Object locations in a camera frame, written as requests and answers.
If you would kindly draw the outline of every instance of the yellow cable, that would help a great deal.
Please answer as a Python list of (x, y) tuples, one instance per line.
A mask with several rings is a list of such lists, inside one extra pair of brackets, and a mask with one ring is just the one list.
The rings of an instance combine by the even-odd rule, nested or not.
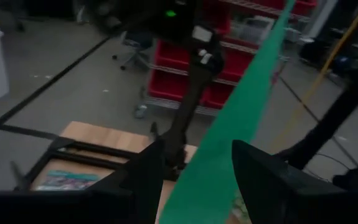
[(320, 70), (318, 77), (315, 79), (315, 81), (311, 85), (310, 89), (302, 97), (301, 103), (292, 112), (290, 121), (286, 124), (284, 130), (281, 132), (281, 134), (279, 134), (273, 140), (272, 148), (275, 149), (275, 151), (280, 149), (280, 147), (283, 145), (283, 143), (285, 143), (286, 136), (289, 134), (289, 132), (292, 130), (292, 128), (295, 126), (295, 124), (298, 122), (300, 115), (304, 111), (303, 105), (307, 105), (310, 97), (317, 90), (317, 87), (322, 83), (322, 81), (324, 80), (325, 74), (327, 73), (327, 70), (329, 68), (329, 65), (331, 64), (332, 60), (334, 60), (335, 55), (338, 53), (339, 49), (342, 47), (342, 45), (346, 41), (346, 39), (353, 33), (353, 31), (357, 27), (357, 25), (358, 25), (358, 15), (353, 20), (351, 26), (348, 28), (346, 33), (342, 36), (340, 41), (336, 44), (334, 50), (331, 52), (330, 56), (326, 60), (326, 63), (324, 64), (323, 68)]

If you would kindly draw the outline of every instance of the green cloth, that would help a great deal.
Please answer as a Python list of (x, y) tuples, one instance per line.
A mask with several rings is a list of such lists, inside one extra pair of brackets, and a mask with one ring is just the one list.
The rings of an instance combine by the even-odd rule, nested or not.
[(250, 142), (268, 99), (270, 77), (294, 0), (288, 0), (274, 29), (181, 174), (159, 222), (225, 223), (237, 187), (231, 160), (233, 139)]

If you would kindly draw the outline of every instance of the shelving unit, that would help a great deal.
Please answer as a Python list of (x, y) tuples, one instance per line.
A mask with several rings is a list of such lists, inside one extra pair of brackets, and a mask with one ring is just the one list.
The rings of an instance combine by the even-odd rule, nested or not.
[[(204, 0), (202, 17), (222, 36), (225, 67), (202, 95), (196, 113), (215, 116), (258, 52), (257, 44), (228, 35), (231, 32), (231, 10), (277, 18), (284, 6), (285, 0)], [(315, 0), (297, 1), (291, 19), (301, 22), (309, 21), (306, 15), (315, 6)], [(272, 75), (272, 83), (288, 60), (288, 57), (279, 56), (276, 72)], [(137, 118), (144, 117), (147, 105), (172, 109), (179, 107), (189, 82), (189, 77), (187, 77), (189, 53), (180, 47), (159, 40), (154, 60), (149, 67), (151, 71), (148, 87), (142, 94), (142, 102), (136, 107)]]

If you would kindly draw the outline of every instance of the wooden tabletop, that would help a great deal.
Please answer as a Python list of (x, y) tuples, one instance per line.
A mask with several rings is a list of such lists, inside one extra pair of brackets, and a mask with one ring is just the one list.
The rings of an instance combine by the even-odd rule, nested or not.
[[(65, 130), (61, 134), (62, 137), (74, 139), (81, 142), (88, 142), (92, 144), (97, 144), (106, 147), (112, 147), (115, 149), (122, 149), (131, 152), (140, 152), (145, 147), (147, 147), (150, 143), (149, 138), (147, 136), (143, 136), (140, 134), (129, 133), (125, 131), (119, 131), (110, 128), (103, 128), (100, 126), (94, 126), (91, 124), (81, 123), (73, 121), (71, 122)], [(187, 145), (185, 150), (187, 151), (186, 162), (189, 162), (194, 155), (197, 148), (195, 146)], [(85, 151), (76, 151), (74, 149), (69, 149), (71, 153), (82, 154), (85, 156), (97, 157), (100, 159), (106, 159), (109, 161), (116, 162), (125, 162), (126, 160), (119, 157), (107, 156), (104, 154), (97, 154), (93, 152), (85, 152)], [(50, 161), (43, 171), (38, 175), (36, 180), (32, 183), (32, 188), (40, 185), (44, 179), (48, 171), (50, 170), (65, 170), (68, 172), (80, 173), (80, 174), (96, 174), (100, 178), (104, 178), (111, 174), (113, 170), (92, 167), (88, 165), (78, 164), (76, 162), (69, 161), (61, 161), (58, 159), (54, 159)], [(159, 201), (159, 208), (157, 217), (159, 217), (162, 209), (168, 200), (175, 182), (164, 180), (163, 189), (161, 192), (161, 199)], [(227, 220), (229, 224), (237, 224), (239, 223), (236, 218), (230, 216)]]

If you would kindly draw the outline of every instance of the floor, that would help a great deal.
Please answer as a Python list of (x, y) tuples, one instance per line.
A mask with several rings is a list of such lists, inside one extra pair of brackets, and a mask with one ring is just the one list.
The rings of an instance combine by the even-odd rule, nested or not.
[[(25, 21), (25, 24), (25, 33), (9, 29), (8, 24), (1, 26), (5, 32), (2, 43), (11, 92), (0, 99), (0, 117), (104, 39), (90, 25), (53, 20)], [(148, 134), (153, 121), (161, 130), (167, 129), (174, 114), (172, 110), (150, 107), (146, 118), (133, 117), (134, 106), (139, 102), (139, 89), (146, 83), (146, 72), (137, 67), (123, 72), (118, 62), (111, 59), (112, 54), (128, 51), (119, 38), (109, 40), (6, 124), (54, 134), (60, 133), (71, 121), (139, 134)], [(299, 105), (297, 98), (309, 88), (316, 73), (315, 69), (296, 60), (286, 66), (283, 79), (273, 88), (254, 145), (271, 150), (273, 139)], [(310, 113), (303, 113), (282, 148), (303, 138), (340, 93), (341, 87), (325, 80), (307, 105)], [(189, 143), (198, 145), (212, 121), (212, 117), (196, 115), (188, 131)], [(22, 171), (27, 172), (50, 142), (0, 131), (0, 189), (15, 186), (10, 161), (16, 161)], [(354, 162), (358, 163), (358, 109), (320, 153), (323, 156), (316, 156), (307, 172), (322, 179), (329, 180), (334, 174), (344, 173), (346, 167), (353, 168)]]

